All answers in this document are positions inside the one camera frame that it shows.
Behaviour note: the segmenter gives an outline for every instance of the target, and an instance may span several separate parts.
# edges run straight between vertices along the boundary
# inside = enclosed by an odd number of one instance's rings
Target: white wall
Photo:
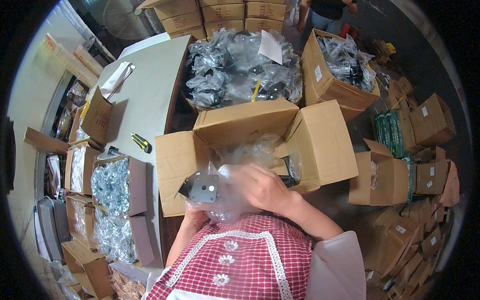
[[[72,53],[85,39],[56,6],[33,38],[15,76],[7,115],[14,122],[16,167],[14,190],[8,196],[10,212],[17,231],[22,237],[23,249],[40,280],[52,283],[45,261],[36,251],[32,208],[34,205],[34,171],[36,149],[23,142],[27,126],[43,131],[45,115],[65,69],[53,60],[42,60],[37,48],[46,33],[52,34]]]

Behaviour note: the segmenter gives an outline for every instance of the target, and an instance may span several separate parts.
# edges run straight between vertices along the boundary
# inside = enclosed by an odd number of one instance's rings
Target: table
[[[181,36],[131,53],[105,67],[98,80],[98,85],[102,86],[124,61],[136,66],[110,98],[114,105],[108,122],[106,150],[114,146],[120,152],[147,163],[148,211],[145,215],[155,260],[148,267],[141,268],[146,273],[158,273],[164,267],[160,238],[163,215],[158,195],[154,140],[168,132],[190,37]],[[152,144],[152,153],[143,152],[132,141],[133,132]]]

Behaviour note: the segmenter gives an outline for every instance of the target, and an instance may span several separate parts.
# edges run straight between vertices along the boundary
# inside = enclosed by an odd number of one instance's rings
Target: daisy embroidery
[[[230,265],[235,262],[235,259],[231,255],[222,255],[219,257],[218,262],[223,265]]]
[[[222,275],[217,274],[216,276],[213,277],[213,284],[218,287],[224,286],[229,281],[230,281],[230,278],[225,274],[222,274]]]
[[[239,245],[237,244],[237,242],[233,241],[233,240],[227,240],[223,246],[225,247],[225,249],[227,251],[235,251],[236,249],[238,249]]]

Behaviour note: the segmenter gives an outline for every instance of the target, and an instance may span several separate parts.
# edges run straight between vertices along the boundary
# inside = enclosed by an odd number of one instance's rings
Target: red checkered apron
[[[173,289],[227,299],[304,299],[311,257],[312,242],[275,217],[210,222],[147,299],[165,299]]]

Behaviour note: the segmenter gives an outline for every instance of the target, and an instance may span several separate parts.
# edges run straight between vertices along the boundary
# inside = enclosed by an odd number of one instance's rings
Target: person
[[[307,21],[316,29],[338,35],[342,27],[344,8],[346,7],[349,13],[356,13],[356,3],[357,0],[301,0],[297,30],[303,33],[306,25],[305,15],[310,7]]]
[[[243,166],[231,178],[265,213],[202,227],[207,215],[187,208],[165,269],[149,275],[143,300],[366,299],[354,231],[344,232],[263,167]]]

